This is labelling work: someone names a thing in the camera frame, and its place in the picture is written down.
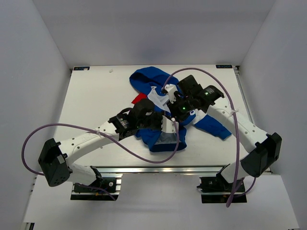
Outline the blue white red jacket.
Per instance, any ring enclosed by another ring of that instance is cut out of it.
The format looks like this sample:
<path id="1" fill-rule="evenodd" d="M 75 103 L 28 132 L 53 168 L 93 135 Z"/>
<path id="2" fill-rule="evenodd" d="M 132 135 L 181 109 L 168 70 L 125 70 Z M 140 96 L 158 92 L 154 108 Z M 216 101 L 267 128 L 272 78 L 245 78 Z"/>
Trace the blue white red jacket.
<path id="1" fill-rule="evenodd" d="M 139 92 L 138 96 L 131 102 L 133 105 L 142 99 L 148 99 L 154 104 L 154 112 L 151 115 L 157 115 L 159 118 L 171 117 L 170 108 L 167 106 L 168 96 L 162 94 L 162 87 L 169 77 L 169 74 L 156 67 L 146 67 L 136 70 L 130 77 L 131 86 Z M 214 137 L 226 140 L 232 134 L 220 122 L 207 115 L 202 110 L 193 110 L 188 117 L 178 124 L 179 141 L 177 141 L 176 132 L 165 133 L 161 130 L 152 130 L 150 128 L 140 129 L 135 134 L 141 138 L 151 152 L 170 152 L 177 149 L 183 150 L 187 147 L 186 134 L 187 125 L 193 125 Z"/>

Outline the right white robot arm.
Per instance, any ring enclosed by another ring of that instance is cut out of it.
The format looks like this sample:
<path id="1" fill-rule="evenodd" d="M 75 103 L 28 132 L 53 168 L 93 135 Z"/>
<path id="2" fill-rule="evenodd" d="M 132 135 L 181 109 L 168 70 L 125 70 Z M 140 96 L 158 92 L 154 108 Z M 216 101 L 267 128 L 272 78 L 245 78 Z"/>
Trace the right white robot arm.
<path id="1" fill-rule="evenodd" d="M 221 123 L 231 134 L 239 134 L 239 142 L 247 155 L 222 168 L 217 174 L 217 187 L 228 191 L 234 178 L 259 177 L 279 158 L 282 138 L 258 128 L 241 113 L 231 109 L 230 101 L 215 86 L 201 87 L 192 75 L 176 85 L 167 84 L 163 90 L 169 97 L 168 107 L 177 120 L 185 120 L 188 112 L 202 110 Z"/>

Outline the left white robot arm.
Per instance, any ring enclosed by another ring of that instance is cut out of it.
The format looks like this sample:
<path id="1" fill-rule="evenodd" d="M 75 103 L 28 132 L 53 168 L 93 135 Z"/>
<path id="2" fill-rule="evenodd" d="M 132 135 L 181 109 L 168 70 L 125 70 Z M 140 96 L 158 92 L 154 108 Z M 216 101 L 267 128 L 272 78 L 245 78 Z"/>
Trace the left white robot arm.
<path id="1" fill-rule="evenodd" d="M 133 136 L 140 129 L 175 130 L 171 119 L 154 110 L 152 101 L 142 99 L 93 131 L 59 142 L 53 138 L 47 140 L 38 163 L 48 185 L 55 187 L 68 181 L 84 184 L 90 191 L 97 191 L 101 187 L 100 172 L 93 166 L 78 165 L 76 161 L 105 145 Z"/>

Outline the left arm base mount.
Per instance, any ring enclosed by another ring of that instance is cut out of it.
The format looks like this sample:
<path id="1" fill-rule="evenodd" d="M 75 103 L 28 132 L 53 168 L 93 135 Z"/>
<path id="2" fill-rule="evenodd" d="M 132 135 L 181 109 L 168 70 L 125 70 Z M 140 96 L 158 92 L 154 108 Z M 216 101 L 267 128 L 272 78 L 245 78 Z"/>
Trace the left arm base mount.
<path id="1" fill-rule="evenodd" d="M 96 175 L 96 180 L 90 185 L 73 184 L 71 200 L 116 201 L 118 198 L 118 179 L 116 177 L 103 177 L 98 169 L 91 168 Z"/>

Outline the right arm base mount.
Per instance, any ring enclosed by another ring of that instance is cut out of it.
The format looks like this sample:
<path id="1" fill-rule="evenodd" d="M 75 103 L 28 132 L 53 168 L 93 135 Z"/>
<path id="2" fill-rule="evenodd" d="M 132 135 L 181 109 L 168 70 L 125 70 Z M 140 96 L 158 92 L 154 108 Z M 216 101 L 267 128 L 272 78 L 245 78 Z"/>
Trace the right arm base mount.
<path id="1" fill-rule="evenodd" d="M 224 184 L 217 177 L 200 177 L 200 184 L 196 188 L 201 193 L 203 204 L 226 204 L 232 184 Z"/>

